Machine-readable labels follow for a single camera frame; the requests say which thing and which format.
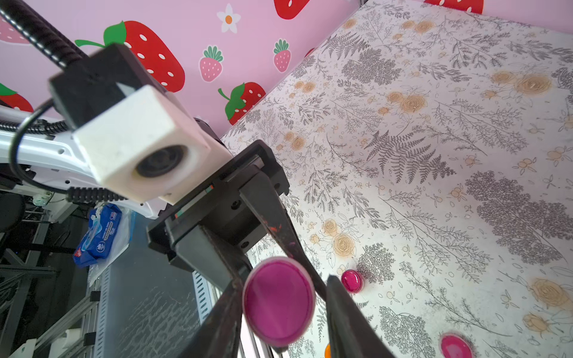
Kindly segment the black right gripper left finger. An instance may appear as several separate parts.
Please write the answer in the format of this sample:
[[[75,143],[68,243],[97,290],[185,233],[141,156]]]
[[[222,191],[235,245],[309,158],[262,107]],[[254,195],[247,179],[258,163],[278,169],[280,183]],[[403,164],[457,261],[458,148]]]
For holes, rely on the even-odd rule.
[[[233,277],[179,357],[238,357],[244,280]]]

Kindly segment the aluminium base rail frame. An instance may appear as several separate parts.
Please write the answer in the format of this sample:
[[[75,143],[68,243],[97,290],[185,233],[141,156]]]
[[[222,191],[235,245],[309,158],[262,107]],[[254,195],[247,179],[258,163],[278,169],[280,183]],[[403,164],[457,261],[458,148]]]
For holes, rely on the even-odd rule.
[[[96,334],[86,357],[177,357],[201,326],[199,313],[209,302],[198,303],[189,272],[149,249],[149,222],[134,217],[129,246],[97,283],[100,305],[72,325]],[[69,254],[39,254],[37,265],[55,274],[32,280],[13,344],[1,348],[2,357],[40,337],[90,291],[88,270]]]

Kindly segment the magenta paint jar with label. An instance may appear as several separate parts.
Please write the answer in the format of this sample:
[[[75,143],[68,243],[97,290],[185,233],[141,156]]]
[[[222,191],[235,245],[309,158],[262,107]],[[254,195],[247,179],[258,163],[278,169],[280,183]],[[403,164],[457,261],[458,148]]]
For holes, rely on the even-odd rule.
[[[254,334],[272,347],[298,340],[309,327],[316,291],[307,270],[288,257],[261,261],[247,277],[243,313]]]

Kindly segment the floral patterned table mat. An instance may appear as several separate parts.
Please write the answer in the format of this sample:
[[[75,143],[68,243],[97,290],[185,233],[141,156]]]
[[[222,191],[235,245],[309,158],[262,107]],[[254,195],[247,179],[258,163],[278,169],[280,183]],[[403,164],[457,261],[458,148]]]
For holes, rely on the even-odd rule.
[[[572,355],[572,36],[370,1],[225,135],[397,357]]]

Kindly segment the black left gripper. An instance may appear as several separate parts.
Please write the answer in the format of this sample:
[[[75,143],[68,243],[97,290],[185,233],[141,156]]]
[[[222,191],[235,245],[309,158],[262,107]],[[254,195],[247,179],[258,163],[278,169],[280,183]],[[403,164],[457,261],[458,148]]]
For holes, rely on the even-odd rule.
[[[268,233],[325,300],[326,284],[304,252],[283,194],[289,194],[287,176],[270,147],[256,140],[149,224],[148,246],[222,291],[229,284],[243,291],[252,271],[244,253]]]

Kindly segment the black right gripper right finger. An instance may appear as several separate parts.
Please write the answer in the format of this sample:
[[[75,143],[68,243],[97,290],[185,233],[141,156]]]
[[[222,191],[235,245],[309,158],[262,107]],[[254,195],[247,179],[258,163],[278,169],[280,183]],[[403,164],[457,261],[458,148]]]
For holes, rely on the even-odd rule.
[[[327,280],[326,310],[332,357],[393,358],[336,276]]]

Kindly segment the blue wet wipes pack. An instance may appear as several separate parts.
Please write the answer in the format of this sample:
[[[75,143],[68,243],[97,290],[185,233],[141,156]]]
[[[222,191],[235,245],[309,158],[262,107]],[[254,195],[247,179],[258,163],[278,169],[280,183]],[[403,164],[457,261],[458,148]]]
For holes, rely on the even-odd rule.
[[[116,204],[104,204],[91,210],[88,231],[73,254],[74,263],[84,268],[107,259],[121,221],[122,210]]]

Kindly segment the open magenta paint jar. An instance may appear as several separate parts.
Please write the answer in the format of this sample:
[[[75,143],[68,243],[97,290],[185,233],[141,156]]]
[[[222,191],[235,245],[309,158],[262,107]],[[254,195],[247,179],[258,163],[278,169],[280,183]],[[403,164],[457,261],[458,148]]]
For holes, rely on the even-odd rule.
[[[440,350],[444,358],[473,358],[469,343],[455,334],[445,334],[440,340]]]

